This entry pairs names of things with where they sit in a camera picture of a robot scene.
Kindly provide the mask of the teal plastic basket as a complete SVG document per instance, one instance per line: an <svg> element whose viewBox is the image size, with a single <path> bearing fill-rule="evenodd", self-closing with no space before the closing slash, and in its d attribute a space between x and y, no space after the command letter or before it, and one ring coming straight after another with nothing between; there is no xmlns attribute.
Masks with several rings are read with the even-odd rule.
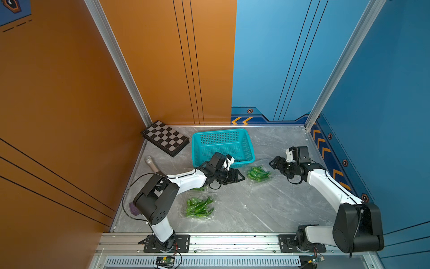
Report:
<svg viewBox="0 0 430 269"><path fill-rule="evenodd" d="M215 153L231 155L232 168L240 168L255 161L255 152L249 133L243 128L197 132L191 139L191 159L194 167L210 161Z"/></svg>

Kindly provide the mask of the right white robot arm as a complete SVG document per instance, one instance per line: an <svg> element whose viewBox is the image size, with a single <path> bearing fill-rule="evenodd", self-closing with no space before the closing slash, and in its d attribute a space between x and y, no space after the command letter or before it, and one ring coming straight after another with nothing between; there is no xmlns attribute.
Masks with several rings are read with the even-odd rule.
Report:
<svg viewBox="0 0 430 269"><path fill-rule="evenodd" d="M293 246L313 251L318 245L331 245L348 254L381 251L385 247L381 211L340 185L319 163L314 162L305 146L291 147L286 157L275 157L269 166L288 180L300 177L330 203L336 212L333 226L301 225Z"/></svg>

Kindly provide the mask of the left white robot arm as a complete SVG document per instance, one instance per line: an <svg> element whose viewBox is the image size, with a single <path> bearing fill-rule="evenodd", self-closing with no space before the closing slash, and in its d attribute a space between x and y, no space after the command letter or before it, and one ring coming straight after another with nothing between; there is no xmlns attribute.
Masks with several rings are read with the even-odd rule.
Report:
<svg viewBox="0 0 430 269"><path fill-rule="evenodd" d="M133 205L146 218L152 235L146 244L160 252L173 251L176 234L168 220L168 213L177 195L195 188L217 182L220 186L241 182L245 177L232 167L235 159L231 155L215 153L210 161L189 172L165 175L148 156L146 164L153 175L133 200Z"/></svg>

